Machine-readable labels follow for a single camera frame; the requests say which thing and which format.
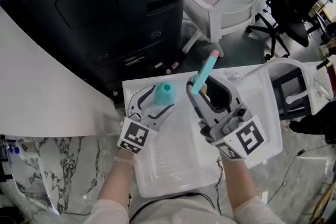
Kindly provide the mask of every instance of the floor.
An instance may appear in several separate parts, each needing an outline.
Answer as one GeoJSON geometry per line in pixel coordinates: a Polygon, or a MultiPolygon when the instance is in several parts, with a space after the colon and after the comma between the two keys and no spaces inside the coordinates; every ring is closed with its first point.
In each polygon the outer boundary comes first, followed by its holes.
{"type": "MultiPolygon", "coordinates": [[[[272,23],[270,15],[265,14],[266,18],[272,23]]],[[[185,44],[193,33],[193,29],[183,26],[181,45],[185,44]]],[[[288,45],[291,52],[291,58],[302,62],[320,61],[318,32],[313,33],[310,37],[308,48],[303,48],[295,41],[283,35],[284,42],[288,45]]],[[[239,31],[227,36],[224,36],[220,41],[220,45],[224,51],[224,57],[217,63],[217,68],[255,65],[264,63],[264,54],[269,53],[270,39],[260,32],[252,32],[247,35],[245,31],[239,31]]],[[[204,41],[198,41],[186,60],[180,67],[179,72],[195,71],[202,65],[208,53],[213,49],[213,45],[204,41]]],[[[284,54],[279,46],[276,49],[276,56],[281,57],[284,54]]],[[[310,150],[319,146],[325,146],[320,135],[304,135],[293,133],[291,131],[282,132],[284,149],[277,156],[269,159],[263,164],[257,165],[250,169],[253,179],[257,185],[258,192],[263,200],[268,201],[276,190],[281,186],[283,177],[293,161],[296,154],[304,149],[310,150]]],[[[85,137],[86,140],[99,140],[99,137],[85,137]]],[[[326,146],[317,150],[309,151],[297,157],[287,174],[285,187],[280,187],[277,195],[270,201],[270,208],[287,224],[308,223],[308,215],[312,212],[314,201],[318,199],[321,189],[324,187],[323,182],[330,182],[331,175],[336,159],[336,149],[332,146],[326,146]]],[[[0,187],[7,193],[14,203],[26,213],[27,220],[31,220],[33,213],[36,213],[38,208],[31,205],[15,193],[13,182],[0,184],[0,187]]],[[[84,195],[78,200],[78,208],[80,212],[85,214],[89,212],[90,206],[97,198],[101,185],[97,185],[90,193],[84,195]]],[[[200,191],[207,193],[213,201],[215,201],[215,190],[213,186],[208,186],[200,191]]],[[[222,183],[220,188],[220,201],[222,212],[224,215],[231,215],[228,199],[226,195],[225,184],[222,183]]],[[[135,211],[141,200],[137,195],[136,185],[132,187],[134,202],[131,206],[131,211],[135,211]]],[[[75,215],[53,215],[47,211],[40,211],[34,215],[31,223],[82,223],[87,216],[75,215]]]]}

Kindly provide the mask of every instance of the black office chair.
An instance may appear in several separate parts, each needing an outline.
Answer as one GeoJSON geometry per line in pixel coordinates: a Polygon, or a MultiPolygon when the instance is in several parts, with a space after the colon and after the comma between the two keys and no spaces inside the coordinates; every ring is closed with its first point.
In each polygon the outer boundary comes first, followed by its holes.
{"type": "Polygon", "coordinates": [[[274,56],[276,41],[279,41],[286,54],[290,55],[280,34],[286,33],[290,38],[300,45],[307,47],[309,44],[308,34],[304,27],[304,22],[311,21],[309,12],[318,0],[267,0],[266,3],[271,7],[272,17],[276,23],[272,26],[260,13],[256,15],[256,20],[262,19],[267,27],[248,26],[246,31],[252,29],[268,33],[271,37],[271,54],[266,54],[265,59],[270,60],[274,56]]]}

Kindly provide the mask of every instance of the marble pattern surface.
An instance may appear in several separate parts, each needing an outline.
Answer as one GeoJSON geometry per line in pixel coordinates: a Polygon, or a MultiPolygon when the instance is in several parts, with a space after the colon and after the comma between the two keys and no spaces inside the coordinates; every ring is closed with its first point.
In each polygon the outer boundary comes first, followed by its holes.
{"type": "MultiPolygon", "coordinates": [[[[283,151],[277,156],[250,169],[259,194],[268,200],[281,185],[287,168],[294,156],[302,149],[309,150],[325,146],[319,135],[305,135],[283,131],[283,151]]],[[[112,166],[113,155],[117,152],[117,138],[113,136],[87,136],[63,138],[37,138],[39,156],[44,167],[47,190],[53,206],[60,215],[44,210],[34,215],[32,223],[83,223],[98,198],[103,180],[112,166]]],[[[306,223],[314,202],[320,197],[323,182],[331,180],[336,150],[326,146],[309,151],[297,157],[286,177],[287,185],[281,187],[269,203],[270,208],[287,224],[306,223]]],[[[40,207],[27,199],[20,198],[12,180],[0,184],[15,204],[25,213],[27,220],[40,207]]],[[[216,201],[214,186],[200,189],[216,201]]],[[[130,207],[132,215],[147,199],[139,196],[135,181],[130,207]]],[[[231,216],[225,182],[219,188],[219,204],[224,215],[231,216]]]]}

